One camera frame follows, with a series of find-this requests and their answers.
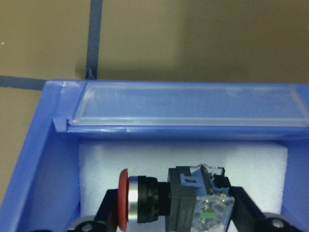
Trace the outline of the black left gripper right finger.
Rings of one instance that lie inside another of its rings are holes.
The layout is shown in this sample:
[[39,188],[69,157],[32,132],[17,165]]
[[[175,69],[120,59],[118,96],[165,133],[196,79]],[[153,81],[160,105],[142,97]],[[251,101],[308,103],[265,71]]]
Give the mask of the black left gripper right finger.
[[242,187],[231,187],[229,193],[235,199],[232,221],[238,232],[259,232],[265,220],[264,214]]

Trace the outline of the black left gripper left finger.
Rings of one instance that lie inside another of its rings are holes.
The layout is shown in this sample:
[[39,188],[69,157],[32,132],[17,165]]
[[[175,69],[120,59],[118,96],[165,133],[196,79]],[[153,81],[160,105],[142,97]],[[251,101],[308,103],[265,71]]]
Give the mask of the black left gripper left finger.
[[115,232],[118,227],[117,215],[118,189],[109,189],[95,215],[95,232]]

